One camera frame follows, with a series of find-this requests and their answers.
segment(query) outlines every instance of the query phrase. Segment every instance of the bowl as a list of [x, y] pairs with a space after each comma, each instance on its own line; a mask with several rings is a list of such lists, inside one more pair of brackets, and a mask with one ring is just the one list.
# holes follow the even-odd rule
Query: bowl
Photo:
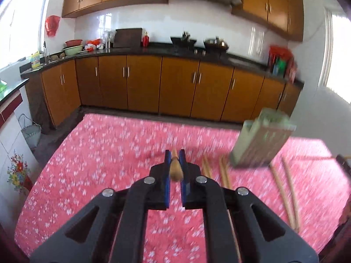
[[67, 47], [73, 47], [73, 46], [81, 45], [82, 41], [83, 41], [82, 39], [73, 39], [71, 41], [66, 41], [66, 45]]
[[64, 50], [64, 53], [66, 54], [66, 56], [72, 56], [72, 55], [77, 54], [78, 52], [81, 52], [83, 50], [83, 46], [84, 45], [65, 47], [63, 50]]

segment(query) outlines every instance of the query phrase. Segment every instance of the table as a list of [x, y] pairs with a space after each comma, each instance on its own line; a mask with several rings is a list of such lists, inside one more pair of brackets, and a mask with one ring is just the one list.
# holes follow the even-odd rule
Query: table
[[[204, 154], [219, 178], [219, 157], [233, 148], [239, 131], [210, 129], [86, 115], [54, 153], [23, 207], [15, 241], [27, 254], [58, 230], [104, 188], [125, 189], [164, 160], [164, 151], [184, 148], [186, 159], [201, 166]], [[338, 226], [350, 194], [348, 179], [335, 160], [302, 161], [300, 156], [331, 156], [318, 139], [291, 137], [273, 160], [292, 203], [280, 161], [289, 160], [301, 217], [300, 236], [320, 252]], [[248, 187], [288, 223], [278, 187], [268, 168], [231, 169], [233, 189]], [[201, 210], [181, 206], [180, 184], [171, 184], [167, 211], [149, 211], [144, 262], [205, 262]]]

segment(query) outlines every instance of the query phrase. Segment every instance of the green bowl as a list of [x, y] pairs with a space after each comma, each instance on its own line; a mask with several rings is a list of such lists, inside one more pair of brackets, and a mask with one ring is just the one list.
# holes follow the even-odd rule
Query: green bowl
[[66, 56], [72, 56], [77, 54], [78, 52], [81, 52], [83, 50], [84, 45], [77, 45], [77, 46], [72, 46], [72, 47], [65, 47], [64, 53]]

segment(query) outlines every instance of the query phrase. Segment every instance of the red bag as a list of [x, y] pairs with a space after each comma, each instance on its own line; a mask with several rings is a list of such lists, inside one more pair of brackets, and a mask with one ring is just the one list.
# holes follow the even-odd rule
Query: red bag
[[58, 16], [49, 16], [45, 20], [45, 30], [46, 34], [49, 37], [56, 35], [57, 29], [59, 28], [60, 17]]

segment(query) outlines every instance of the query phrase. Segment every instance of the window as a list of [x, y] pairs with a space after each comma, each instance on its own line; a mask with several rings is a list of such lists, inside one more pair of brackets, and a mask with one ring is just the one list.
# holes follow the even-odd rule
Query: window
[[42, 47], [46, 0], [11, 0], [0, 13], [0, 68]]
[[324, 85], [351, 103], [351, 22], [348, 18], [326, 12], [326, 48]]

